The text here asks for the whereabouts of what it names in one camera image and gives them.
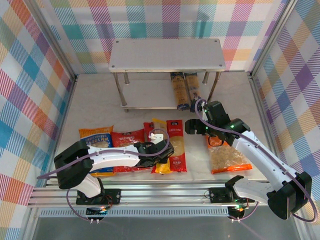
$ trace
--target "plaid fabric backdrop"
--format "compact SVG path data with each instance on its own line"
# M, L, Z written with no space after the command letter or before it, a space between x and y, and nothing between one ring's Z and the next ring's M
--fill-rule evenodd
M219 38L250 70L287 0L36 0L77 73L109 71L115 38Z
M257 84L281 160L312 176L320 210L320 0L298 2Z
M15 240L57 140L70 77L22 0L0 1L0 240Z

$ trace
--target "cable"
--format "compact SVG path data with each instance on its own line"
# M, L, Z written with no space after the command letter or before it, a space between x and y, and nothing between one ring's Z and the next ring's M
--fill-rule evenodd
M304 219L296 214L293 214L293 216L301 221L304 221L304 222L307 222L307 223L314 223L317 221L318 219L318 211L317 211L317 208L316 208L316 205L314 203L314 201L312 200L310 194L307 192L307 190L301 185L300 182L298 182L297 179L295 179L294 176L292 176L285 167L283 167L270 153L268 153L263 147L261 147L260 145L258 145L254 140L252 140L251 138L239 133L239 132L236 132L236 131L232 131L232 130L228 130L228 129L224 129L224 128L220 128L220 127L217 127L217 126L213 126L211 124L209 124L208 122L206 122L205 120L203 120L203 118L200 116L199 114L199 111L198 111L198 104L199 102L205 102L207 103L207 101L205 99L199 99L196 101L195 105L195 114L198 116L198 118L200 119L200 121L202 123L204 123L206 126L214 129L214 130L217 130L217 131L221 131L221 132L225 132L225 133L230 133L230 134L234 134L234 135L238 135L239 137L247 140L249 143L253 144L254 146L257 146L257 148L259 150L261 150L275 165L277 165L286 175L289 176L289 178L292 179L292 181L301 189L301 191L304 193L304 195L306 196L306 198L308 199L308 201L310 202L311 206L312 206L312 210L313 210L313 213L314 213L314 217L313 219Z
M166 140L166 144L165 144L164 148L163 148L162 150L156 152L156 153L145 154L145 153L139 153L139 152L134 152L134 151L125 151L125 150L119 150L119 149L112 149L112 148L110 148L110 149L93 152L93 153L87 154L87 155L85 155L85 156L79 157L79 158L77 158L76 160L73 160L72 162L70 162L70 163L68 163L68 164L66 164L66 165L64 165L64 166L59 167L59 168L56 169L56 170L53 170L53 171L50 171L50 172L48 172L48 173L46 173L46 174L37 176L36 179L50 179L50 178L53 178L53 177L50 176L50 175L56 174L56 173L58 173L58 172L60 172L60 171L62 171L62 170L64 170L64 169L66 169L66 168L69 168L70 166L72 166L72 165L74 165L74 164L76 164L76 163L78 163L78 162L80 162L80 161L82 161L82 160L84 160L84 159L87 159L87 158L90 158L90 157L93 157L93 156L96 156L96 155L99 155L99 154L108 153L108 152L109 152L109 153L120 153L120 154L132 154L132 155L141 156L141 157L154 157L154 156L160 155L160 154L162 154L165 150L167 150L167 148L169 147L170 137L169 137L169 134L168 134L166 131L164 131L164 130L162 130L162 129L160 129L160 128L155 128L155 129L153 129L153 130L151 131L151 133L154 132L154 131L162 131L162 132L165 133L166 136L167 136L167 140Z
M85 221L87 221L87 222L91 222L88 218L86 218L86 217L84 217L84 216L81 216L79 213L77 213L77 211L72 207L72 205L71 205L71 203L70 203L70 200L69 200L69 191L70 191L70 189L68 189L67 191L66 191L66 202L68 203L68 206L69 206L69 208L72 210L72 212L75 214L75 215L77 215L79 218L81 218L82 220L85 220Z
M230 215L229 217L232 218L232 219L234 219L234 220L245 220L245 219L249 218L252 214L254 214L254 212L255 212L255 211L257 210L257 208L258 208L258 205L259 205L259 202L257 201L254 209L253 209L252 212L250 212L247 216L244 216L244 217L242 217L242 218L236 218L236 217Z

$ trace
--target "black wire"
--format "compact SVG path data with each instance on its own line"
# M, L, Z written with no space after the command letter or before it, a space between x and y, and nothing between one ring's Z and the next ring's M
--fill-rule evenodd
M206 196L206 192L209 192L209 190L205 191L204 194L203 194L203 196L204 196L206 199L211 199L210 196L209 196L209 197Z

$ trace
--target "long pasta package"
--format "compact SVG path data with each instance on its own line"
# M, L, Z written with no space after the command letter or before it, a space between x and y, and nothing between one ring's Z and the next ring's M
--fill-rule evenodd
M190 109L184 73L171 72L170 77L177 104L176 109L181 111Z
M80 140L85 141L87 145L96 148L112 148L111 132L114 126L100 128L81 128L79 129ZM113 167L104 167L91 171L90 174L94 177L107 177L114 175Z
M143 143L145 141L145 130L140 129L130 132L111 132L111 138L114 148L126 147L135 143ZM130 173L140 170L147 170L148 167L136 166L114 166L115 173Z
M167 120L166 129L170 137L170 143L174 147L174 154L169 157L170 170L187 172L183 121Z
M152 120L154 128L159 128L157 127L159 126L157 122L160 120L156 118ZM167 163L158 163L154 166L151 173L170 174L173 172L187 172L183 121L168 120L166 122L160 122L160 126L163 127L164 124L166 124L166 130L170 137L170 143L174 148L174 154L169 157Z
M152 122L153 122L154 129L161 129L161 130L167 132L167 122L166 121L162 121L157 118L152 118ZM163 132L155 130L154 134L163 134ZM165 134L163 135L163 139L164 140L168 139ZM153 167L151 173L152 174L170 174L170 173L172 173L172 171L170 169L170 161L168 160L166 163L157 163Z
M198 75L196 72L185 72L185 81L187 84L187 90L189 91L189 96L190 96L190 112L195 113L196 112L196 101L201 99L200 97L200 89L199 89L199 81L198 81ZM197 110L200 112L201 111L201 106L197 106Z
M234 172L252 169L247 158L217 136L205 136L211 162L211 173Z

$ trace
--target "white cable clip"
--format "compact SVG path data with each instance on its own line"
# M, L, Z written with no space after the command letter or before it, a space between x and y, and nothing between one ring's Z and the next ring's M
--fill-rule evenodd
M164 135L163 134L150 133L149 134L149 138L150 138L152 143L157 144L157 143L161 142L164 139Z
M255 148L256 148L256 149L259 148L260 145L261 145L261 142L257 143L257 144L255 145Z

